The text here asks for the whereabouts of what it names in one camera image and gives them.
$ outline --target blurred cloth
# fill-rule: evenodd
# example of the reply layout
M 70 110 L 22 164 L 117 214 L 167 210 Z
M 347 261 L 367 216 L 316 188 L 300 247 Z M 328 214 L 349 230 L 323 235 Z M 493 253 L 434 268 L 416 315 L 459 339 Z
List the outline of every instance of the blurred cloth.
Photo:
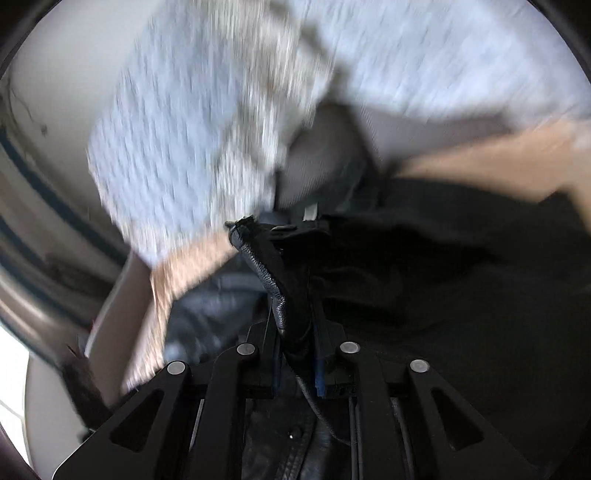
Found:
M 476 128 L 471 144 L 400 161 L 403 154 L 394 141 L 398 121 L 372 109 L 361 115 L 336 105 L 322 106 L 312 129 L 302 132 L 290 149 L 288 164 L 293 162 L 292 168 L 286 168 L 278 182 L 290 188 L 286 194 L 279 189 L 277 208 L 294 209 L 297 204 L 316 201 L 319 194 L 329 196 L 339 178 L 341 183 L 355 181 L 354 176 L 343 178 L 343 172 L 361 175 L 366 173 L 364 166 L 371 169 L 373 164 L 383 165 L 383 158 L 393 158 L 386 168 L 395 164 L 400 176 L 448 180 L 516 199 L 537 202 L 557 190 L 568 191 L 583 220 L 591 225 L 591 128 L 587 124 L 559 122 L 506 135 L 501 135 L 500 129 L 499 135 L 484 140 L 480 137 L 486 132 Z M 372 127 L 376 123 L 381 127 L 378 132 Z M 456 138 L 457 142 L 465 140 L 466 136 Z M 446 141 L 448 145 L 451 142 L 449 138 Z M 126 388 L 146 382 L 164 365 L 164 342 L 174 301 L 207 280 L 235 254 L 227 233 L 220 230 L 179 249 L 170 262 L 152 272 L 155 315 L 145 322 Z
M 164 0 L 91 134 L 102 202 L 155 267 L 273 207 L 323 98 L 510 127 L 591 112 L 582 69 L 527 0 Z

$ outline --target black cable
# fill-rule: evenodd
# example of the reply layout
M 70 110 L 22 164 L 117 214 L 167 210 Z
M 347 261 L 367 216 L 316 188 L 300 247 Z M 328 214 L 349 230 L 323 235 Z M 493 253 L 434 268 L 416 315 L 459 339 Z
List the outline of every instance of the black cable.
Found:
M 300 387 L 301 392 L 304 394 L 304 398 L 307 400 L 308 405 L 316 415 L 316 418 L 320 420 L 326 429 L 329 431 L 330 436 L 334 438 L 337 442 L 346 445 L 347 447 L 351 446 L 351 442 L 347 439 L 341 438 L 335 431 L 335 428 L 330 424 L 328 419 L 324 416 L 324 414 L 320 411 L 320 406 L 318 405 L 314 395 L 311 392 L 310 386 L 304 381 L 302 377 L 295 376 L 297 380 L 297 384 Z

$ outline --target black cord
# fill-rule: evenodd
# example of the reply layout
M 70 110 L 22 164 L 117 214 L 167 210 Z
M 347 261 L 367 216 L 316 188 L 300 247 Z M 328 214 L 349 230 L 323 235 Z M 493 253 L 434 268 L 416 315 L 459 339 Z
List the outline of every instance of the black cord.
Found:
M 314 415 L 316 415 L 316 418 L 318 418 L 318 420 L 320 420 L 324 424 L 326 429 L 329 431 L 330 436 L 332 438 L 334 438 L 337 442 L 342 443 L 343 445 L 346 445 L 347 447 L 350 447 L 351 442 L 348 441 L 347 439 L 341 438 L 335 432 L 335 428 L 330 424 L 328 419 L 321 412 L 318 402 L 316 401 L 316 398 L 314 397 L 314 395 L 311 392 L 310 386 L 304 381 L 304 379 L 302 377 L 298 377 L 296 375 L 295 378 L 297 380 L 297 384 L 300 387 L 301 392 L 304 394 L 304 398 L 307 400 L 308 405 L 310 405 L 310 408 L 314 412 Z

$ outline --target triangular cutout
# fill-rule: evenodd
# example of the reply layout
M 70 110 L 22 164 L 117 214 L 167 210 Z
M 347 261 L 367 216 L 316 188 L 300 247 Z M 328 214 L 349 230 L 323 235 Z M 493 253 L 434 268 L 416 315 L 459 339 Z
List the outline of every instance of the triangular cutout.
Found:
M 431 391 L 449 446 L 458 452 L 483 440 L 482 432 L 440 388 Z
M 141 452 L 148 440 L 150 429 L 163 398 L 163 390 L 154 390 L 111 433 L 111 442 L 133 452 Z

